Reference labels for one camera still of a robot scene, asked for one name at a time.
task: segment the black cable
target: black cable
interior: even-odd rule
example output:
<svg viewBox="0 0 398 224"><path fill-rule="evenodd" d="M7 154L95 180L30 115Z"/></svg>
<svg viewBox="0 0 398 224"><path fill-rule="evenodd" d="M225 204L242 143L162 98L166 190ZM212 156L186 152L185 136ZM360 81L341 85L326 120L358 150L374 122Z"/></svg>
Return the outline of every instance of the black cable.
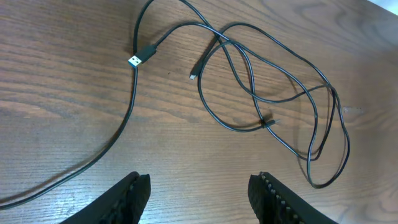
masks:
<svg viewBox="0 0 398 224"><path fill-rule="evenodd" d="M91 161L89 161L89 163L87 163L86 165L84 165L82 168L74 171L72 174L64 177L63 179L57 181L56 183L46 187L45 189L37 192L36 194L33 194L27 198L24 198L22 200L18 200L16 202L12 202L6 205L1 205L0 206L0 210L5 210L5 209L9 209L9 208L14 208L16 206L20 206L23 205L27 202L30 202L44 194L46 194L47 192L51 191L52 189L58 187L59 185L65 183L66 181L80 175L82 172L86 171L88 168L90 168L91 166L93 166L96 162L98 162L113 146L113 144L116 142L116 140L118 140L118 138L120 137L121 133L123 132L124 128L126 127L127 121L130 118L132 109L134 107L134 101L136 99L136 93L137 93L137 76L138 74L138 69L135 68L134 69L134 83L133 83L133 88L132 88L132 92L131 92L131 97L130 97L130 102L129 102L129 107L127 109L126 114L124 115L124 118L122 120L122 123L120 124L118 130L116 130L116 132L113 134L113 136L111 137L111 139L108 140L108 142L106 143L106 145L103 147L102 151Z"/></svg>
<svg viewBox="0 0 398 224"><path fill-rule="evenodd" d="M139 17L137 19L135 28L134 28L134 36L133 36L133 54L137 53L137 38L138 38L138 30L139 30L139 25L141 23L141 20L144 16L144 13L146 11L146 9L149 7L149 5L153 2L154 0L149 0L146 2L146 4L144 5L144 7L142 8ZM196 9L194 8L189 2L187 2L186 0L179 0L180 2L184 3L185 5L187 5L191 10L193 10L198 17L204 22L204 24L201 24L199 22L186 22L183 24L179 24L173 28L171 28L168 32L166 32L166 34L163 35L162 38L160 38L156 44L154 44L154 47L157 47L158 45L160 45L175 29L178 29L179 27L184 27L184 26L199 26L205 29L208 29L210 31L212 31L212 33L214 33L215 38L213 39L213 41L210 44L210 48L208 48L204 54L202 55L201 59L198 61L198 63L195 65L193 71L196 71L195 75L198 76L198 92L200 95L200 98L202 100L202 103L204 105L204 107L206 108L206 110L209 112L209 114L212 115L212 117L214 117L214 119L220 123L220 125L222 125L223 127L232 130L232 131L238 131L238 132L251 132L251 131L257 131L258 129L262 129L262 128L267 128L267 130L278 140L280 141L285 147L287 147L290 151L292 151L298 158L303 159L307 162L307 177L308 177L308 182L311 184L312 187L316 188L316 189L320 189L320 188L324 188L327 187L328 185L330 185L333 181L335 181L338 176L342 173L343 169L345 168L345 165L347 163L348 157L349 157L349 152L350 152L350 142L349 142L349 136L348 136L348 132L345 128L344 125L344 119L343 119L343 113L341 110L341 103L340 103L340 99L338 97L338 94L335 90L335 88L333 88L333 86L331 85L331 83L328 81L328 79L326 78L326 76L324 76L324 74L322 74L322 72L316 67L314 66L311 62L309 62L307 59L299 56L298 54L296 54L293 50L290 50L288 47L286 47L284 44L282 44L281 42L279 42L278 40L276 40L275 38L273 38L271 35L269 35L267 32L261 30L260 28L247 24L247 23L243 23L243 22L237 22L234 24L230 24L229 26L225 27L222 31L217 31L215 30L210 23L203 17L203 15ZM276 44L278 44L279 46L281 46L282 48L284 48L285 50L287 50L288 52L290 52L292 55L296 56L297 58L299 58L300 60L303 60L304 62L306 62L307 64L309 64L312 68L315 69L315 71L317 71L317 73L319 74L319 76L321 76L321 78L323 79L323 81L325 82L324 85L319 85L316 87L313 87L311 89L307 89L303 83L300 82L300 80L298 80L294 75L292 75L291 73L289 73L288 71L284 70L282 67L272 63L271 61L261 57L260 55L254 53L253 51L251 51L250 49L248 49L246 46L244 46L243 44L240 44L239 42L236 42L234 40L229 39L227 36L225 36L223 33L225 31L227 31L228 29L234 27L234 26L246 26L246 27L250 27L252 29L257 30L258 32L264 34L266 37L270 38L271 40L273 40ZM220 44L215 47L213 50L212 48L215 46L215 44L219 42ZM227 48L225 47L226 45L233 45L238 51L239 53L243 56L243 60L246 63L246 65L248 66L248 72L249 72L249 76L250 76L250 89L248 89L247 87L244 86L243 82L241 81L241 79L239 78L236 69L233 65L231 56L229 55L229 52L227 50ZM256 107L256 111L259 115L260 118L260 125L255 127L255 128L250 128L250 129L242 129L242 128L237 128L234 127L228 123L225 123L223 120L221 120L219 117L217 117L217 115L214 114L214 112L212 112L212 110L210 109L210 107L207 105L205 97L203 96L203 92L201 90L201 79L203 76L203 71L206 67L206 64L208 63L209 59L211 58L211 56L220 48L222 48L224 50L224 53L228 59L229 65L231 67L231 70L234 74L234 77L236 79L236 81L239 83L239 85L243 88L243 90L246 91L246 93L250 94L252 96L253 99L253 103L254 106ZM253 70L252 70L252 65L251 65L251 61L249 60L249 57L247 55L248 52L249 54L255 56L256 58L258 58L259 60L263 61L264 63L278 69L279 71L281 71L282 73L284 73L285 75L287 75L291 80L295 81L302 89L303 92L296 94L293 97L290 97L288 99L284 99L284 100L268 100L265 98L262 98L260 96L256 95L255 92L255 79L254 79L254 74L253 74ZM88 168L90 168L92 165L94 165L97 161L99 161L109 150L110 148L113 146L113 144L116 142L116 140L120 137L121 133L124 130L124 127L127 124L128 119L130 118L130 115L132 113L132 109L134 107L134 100L136 97L136 90L137 90L137 78L138 78L138 69L137 67L134 67L134 84L133 84L133 88L132 88L132 93L131 93L131 97L130 97L130 102L129 102L129 107L127 109L126 115L124 116L124 119L120 125L120 127L118 128L118 130L114 133L114 135L112 136L112 138L107 142L107 144L104 146L103 150L93 159L91 160L89 163L87 163L85 166L83 166L82 168L78 169L77 171L75 171L74 173L64 177L63 179L57 181L56 183L46 187L45 189L41 190L40 192L37 192L36 194L33 194L27 198L24 198L22 200L16 201L16 202L12 202L9 203L7 205L1 205L0 206L0 210L5 210L8 208L13 208L19 205L22 205L24 203L30 202L33 199L38 198L39 196L42 196L43 194L46 194L47 192L49 192L50 190L58 187L59 185L65 183L66 181L78 176L79 174L81 174L82 172L86 171ZM317 129L318 129L318 112L317 112L317 106L310 94L311 91L313 90L317 90L319 88L327 88L328 89L328 93L330 93L333 97L333 107L332 107L332 111L330 113L330 120L328 123L328 126L326 127L326 132L325 135L323 136L323 140L319 146L319 148L316 150L317 154L314 158L311 158L311 156L313 155L312 152L312 147L313 144L315 142L315 137L317 135ZM265 103L285 103L285 102L289 102L292 101L302 95L307 95L308 99L310 100L312 106L313 106L313 110L314 110L314 129L313 129L313 134L312 134L312 138L310 141L310 145L308 147L308 152L307 152L307 157L303 157L301 156L297 150L295 150L292 146L290 146L287 142L285 142L283 139L281 139L278 135L276 135L275 132L273 132L273 130L271 129L271 125L275 124L275 121L264 121L263 115L259 109L259 105L258 105L258 101L262 101ZM320 157L320 154L322 153L323 147L326 143L326 139L329 135L330 132L330 128L331 128L331 124L333 122L333 116L335 113L335 108L338 109L338 114L339 114L339 118L340 118L340 123L341 123L341 127L343 129L345 138L347 140L347 152L346 152L346 157L340 167L340 169L338 170L338 172L326 183L324 184L315 184L312 181L311 178L311 162L317 160Z"/></svg>

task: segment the wooden desk surface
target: wooden desk surface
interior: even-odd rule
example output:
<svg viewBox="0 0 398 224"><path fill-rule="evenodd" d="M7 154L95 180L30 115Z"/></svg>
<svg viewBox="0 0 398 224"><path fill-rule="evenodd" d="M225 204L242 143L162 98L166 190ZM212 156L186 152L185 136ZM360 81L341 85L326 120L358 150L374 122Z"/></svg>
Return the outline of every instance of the wooden desk surface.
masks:
<svg viewBox="0 0 398 224"><path fill-rule="evenodd" d="M144 2L2 1L2 201L65 175L116 130L131 88L129 36ZM190 2L217 29L229 22L252 23L325 73L345 106L352 141L341 177L315 190L296 157L266 130L241 134L217 124L199 99L197 83L188 78L212 34L185 27L140 68L134 116L109 153L47 195L1 211L0 223L60 222L134 170L152 177L141 223L257 223L247 187L250 174L261 170L340 223L397 223L398 17L360 0ZM156 1L142 22L139 45L155 42L173 24L192 20L197 17L182 3ZM320 83L309 66L256 32L236 27L227 34L307 87ZM233 58L239 74L247 77L236 51ZM281 99L295 93L283 74L257 60L253 64L260 95ZM251 98L234 80L221 51L203 79L205 96L222 118L235 124L257 122ZM325 128L326 91L317 90L313 97L320 128ZM307 150L313 113L305 97L261 108L282 120L275 131ZM313 165L315 181L335 172L343 146L336 120L324 155Z"/></svg>

